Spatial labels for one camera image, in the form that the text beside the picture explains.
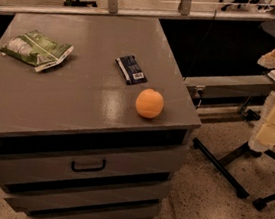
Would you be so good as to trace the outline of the blue rxbar blueberry bar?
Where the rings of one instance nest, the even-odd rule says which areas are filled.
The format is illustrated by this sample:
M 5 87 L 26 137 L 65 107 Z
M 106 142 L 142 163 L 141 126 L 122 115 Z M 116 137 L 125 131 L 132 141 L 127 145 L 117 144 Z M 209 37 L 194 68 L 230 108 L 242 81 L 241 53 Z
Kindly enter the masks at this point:
M 137 64 L 134 55 L 122 56 L 115 59 L 116 64 L 121 69 L 127 85 L 135 85 L 147 82 L 147 78 L 140 66 Z

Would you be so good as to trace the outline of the green jalapeno chip bag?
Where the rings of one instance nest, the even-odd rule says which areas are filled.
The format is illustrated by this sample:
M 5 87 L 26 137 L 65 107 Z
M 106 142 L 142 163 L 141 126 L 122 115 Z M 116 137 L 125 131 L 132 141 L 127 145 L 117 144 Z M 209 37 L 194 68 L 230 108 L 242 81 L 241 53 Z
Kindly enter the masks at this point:
M 0 48 L 3 55 L 32 65 L 36 72 L 60 65 L 73 50 L 73 45 L 59 44 L 36 30 L 18 35 Z

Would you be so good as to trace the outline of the grey metal floor beam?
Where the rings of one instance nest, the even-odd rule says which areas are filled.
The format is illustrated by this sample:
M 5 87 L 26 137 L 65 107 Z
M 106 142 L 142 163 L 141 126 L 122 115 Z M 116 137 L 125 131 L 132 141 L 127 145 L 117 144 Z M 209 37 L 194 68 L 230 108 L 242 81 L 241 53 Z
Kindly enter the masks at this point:
M 275 81 L 262 75 L 187 77 L 185 86 L 187 108 L 179 113 L 192 124 L 239 122 L 275 91 Z

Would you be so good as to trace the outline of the black office chair base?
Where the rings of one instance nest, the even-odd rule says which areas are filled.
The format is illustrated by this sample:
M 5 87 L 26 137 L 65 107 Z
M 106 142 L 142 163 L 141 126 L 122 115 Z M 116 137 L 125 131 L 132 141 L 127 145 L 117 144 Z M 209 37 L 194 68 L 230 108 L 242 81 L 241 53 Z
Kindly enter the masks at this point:
M 220 8 L 221 11 L 225 11 L 231 6 L 236 5 L 238 9 L 241 8 L 242 5 L 246 5 L 247 3 L 252 3 L 252 4 L 258 4 L 260 0 L 219 0 L 223 6 Z

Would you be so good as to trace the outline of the orange fruit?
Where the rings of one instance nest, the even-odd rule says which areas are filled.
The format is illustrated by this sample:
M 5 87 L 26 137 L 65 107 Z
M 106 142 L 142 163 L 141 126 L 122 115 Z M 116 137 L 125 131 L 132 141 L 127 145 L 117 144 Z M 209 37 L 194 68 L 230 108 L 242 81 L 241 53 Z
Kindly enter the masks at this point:
M 137 96 L 135 107 L 139 115 L 153 119 L 163 110 L 164 100 L 160 92 L 145 89 Z

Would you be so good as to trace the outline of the grey drawer cabinet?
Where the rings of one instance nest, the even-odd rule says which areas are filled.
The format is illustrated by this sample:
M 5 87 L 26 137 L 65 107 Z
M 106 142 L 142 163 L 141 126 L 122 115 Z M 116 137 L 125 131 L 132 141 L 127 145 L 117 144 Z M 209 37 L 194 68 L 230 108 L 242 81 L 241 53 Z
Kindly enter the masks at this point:
M 5 37 L 40 31 L 74 46 L 57 68 L 33 68 L 0 53 L 0 187 L 26 219 L 156 216 L 200 122 L 179 113 L 188 97 L 161 24 L 151 18 L 18 14 Z M 115 62 L 135 56 L 147 82 L 127 85 Z M 164 107 L 145 118 L 147 89 Z M 98 172 L 73 172 L 71 162 Z

